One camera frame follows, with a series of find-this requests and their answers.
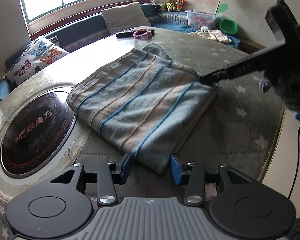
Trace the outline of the black round induction cooktop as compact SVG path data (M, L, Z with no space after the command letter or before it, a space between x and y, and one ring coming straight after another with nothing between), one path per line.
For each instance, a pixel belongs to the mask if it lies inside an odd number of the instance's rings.
M76 122L68 92L44 93L27 104L9 124L1 143L0 163L11 178L28 177L61 149Z

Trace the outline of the orange plush toy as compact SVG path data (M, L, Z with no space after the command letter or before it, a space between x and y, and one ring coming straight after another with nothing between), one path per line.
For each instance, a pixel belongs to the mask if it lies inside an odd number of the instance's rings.
M182 12L183 11L184 0L176 0L175 5L176 5L175 11L176 12Z

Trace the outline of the green plastic basin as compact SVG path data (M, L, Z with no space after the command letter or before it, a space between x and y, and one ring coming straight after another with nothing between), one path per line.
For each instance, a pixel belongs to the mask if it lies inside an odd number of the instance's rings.
M222 19L219 23L219 29L227 35L237 35L239 32L239 27L236 22L230 19Z

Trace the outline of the grey square cushion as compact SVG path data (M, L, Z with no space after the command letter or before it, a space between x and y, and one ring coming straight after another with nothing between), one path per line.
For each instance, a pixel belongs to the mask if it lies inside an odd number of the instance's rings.
M134 27L151 26L138 2L102 10L101 15L111 35Z

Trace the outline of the pink knitted scrunchie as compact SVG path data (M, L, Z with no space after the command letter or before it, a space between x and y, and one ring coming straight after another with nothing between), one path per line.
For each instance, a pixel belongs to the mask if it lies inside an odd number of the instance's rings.
M153 33L151 32L150 29L139 28L139 29L136 29L136 31L134 31L133 37L138 40L147 40L147 39L151 39L153 37Z

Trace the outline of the black white plush toy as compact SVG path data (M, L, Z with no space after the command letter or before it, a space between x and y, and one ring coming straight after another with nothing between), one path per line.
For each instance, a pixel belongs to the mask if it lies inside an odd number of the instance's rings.
M152 0L154 11L166 11L166 4L162 0Z

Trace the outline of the black remote control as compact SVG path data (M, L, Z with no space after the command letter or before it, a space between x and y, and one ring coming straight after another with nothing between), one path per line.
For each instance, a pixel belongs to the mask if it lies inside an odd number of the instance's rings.
M153 28L146 28L146 29L150 29L151 32L153 33L153 36L154 36L155 29L153 29ZM121 32L116 33L115 36L116 36L117 38L130 38L130 37L133 37L134 31L136 31L136 29L124 30L124 31L121 31Z

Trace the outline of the clear plastic storage box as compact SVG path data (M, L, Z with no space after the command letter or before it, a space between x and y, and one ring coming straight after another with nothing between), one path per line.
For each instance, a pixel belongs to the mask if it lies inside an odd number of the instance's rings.
M203 26L206 26L210 29L216 29L218 27L218 23L223 17L222 14L214 15L191 10L187 10L186 14L188 26L195 29L201 29Z

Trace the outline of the small pile of light clothes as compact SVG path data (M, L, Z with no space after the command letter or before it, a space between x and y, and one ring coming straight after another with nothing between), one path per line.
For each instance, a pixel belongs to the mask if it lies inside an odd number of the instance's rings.
M216 41L222 44L232 43L232 40L219 29L210 29L208 26L202 26L195 34L206 40Z

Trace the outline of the striped blue beige sweater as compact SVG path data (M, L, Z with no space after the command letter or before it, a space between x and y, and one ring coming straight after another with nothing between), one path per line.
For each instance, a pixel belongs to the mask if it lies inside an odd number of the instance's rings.
M103 139L162 173L218 92L157 44L132 49L75 85L69 107Z

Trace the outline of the yellow green plush toy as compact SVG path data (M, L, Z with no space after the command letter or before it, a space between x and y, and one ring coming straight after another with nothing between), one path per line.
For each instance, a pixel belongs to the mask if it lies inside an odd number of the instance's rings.
M174 12L176 11L177 8L177 4L176 4L177 0L167 0L162 6L162 11L168 11L168 12Z

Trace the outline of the butterfly print pillow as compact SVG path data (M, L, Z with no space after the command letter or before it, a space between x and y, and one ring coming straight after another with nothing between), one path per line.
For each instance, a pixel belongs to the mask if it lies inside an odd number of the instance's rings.
M38 37L12 64L5 77L15 86L21 85L48 65L68 55L69 52L45 37Z

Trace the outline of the dark teal corner sofa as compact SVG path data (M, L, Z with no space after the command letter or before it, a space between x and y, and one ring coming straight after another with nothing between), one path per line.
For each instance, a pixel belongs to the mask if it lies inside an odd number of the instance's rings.
M127 5L106 9L103 13L93 14L72 21L43 35L51 43L73 52L119 31L130 30L143 25L144 20L156 28L194 33L202 27L215 29L221 18L210 14L194 12L194 19L208 19L207 22L190 22L184 12L159 12L153 5L140 5L142 13L128 9Z

